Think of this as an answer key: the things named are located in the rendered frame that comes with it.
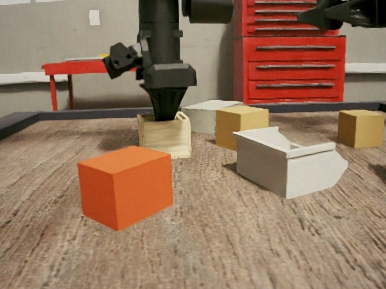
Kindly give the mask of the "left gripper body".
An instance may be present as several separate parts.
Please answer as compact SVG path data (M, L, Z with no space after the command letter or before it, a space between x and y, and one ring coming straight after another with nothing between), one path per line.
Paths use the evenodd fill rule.
M197 86L196 70L190 64L165 65L183 63L180 60L180 38L183 37L183 30L180 30L179 23L143 23L139 24L139 33L147 40L152 64L147 65L146 71L142 65L135 68L136 81L143 80L144 75L146 88Z

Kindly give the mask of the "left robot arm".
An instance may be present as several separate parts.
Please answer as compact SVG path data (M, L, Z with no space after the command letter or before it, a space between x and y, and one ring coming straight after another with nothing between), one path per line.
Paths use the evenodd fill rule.
M232 0L181 0L182 15L191 24L229 24L234 9ZM179 0L138 0L139 24L179 23ZM139 42L139 43L138 43ZM110 79L133 68L152 64L146 38L137 35L137 43L126 47L121 42L110 46L110 57L101 59ZM133 64L132 64L133 63ZM129 66L128 66L129 65Z

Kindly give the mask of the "orange block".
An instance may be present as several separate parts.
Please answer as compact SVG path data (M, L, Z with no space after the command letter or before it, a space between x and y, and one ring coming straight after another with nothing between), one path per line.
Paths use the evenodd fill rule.
M118 232L173 205L170 153L132 146L77 166L83 215Z

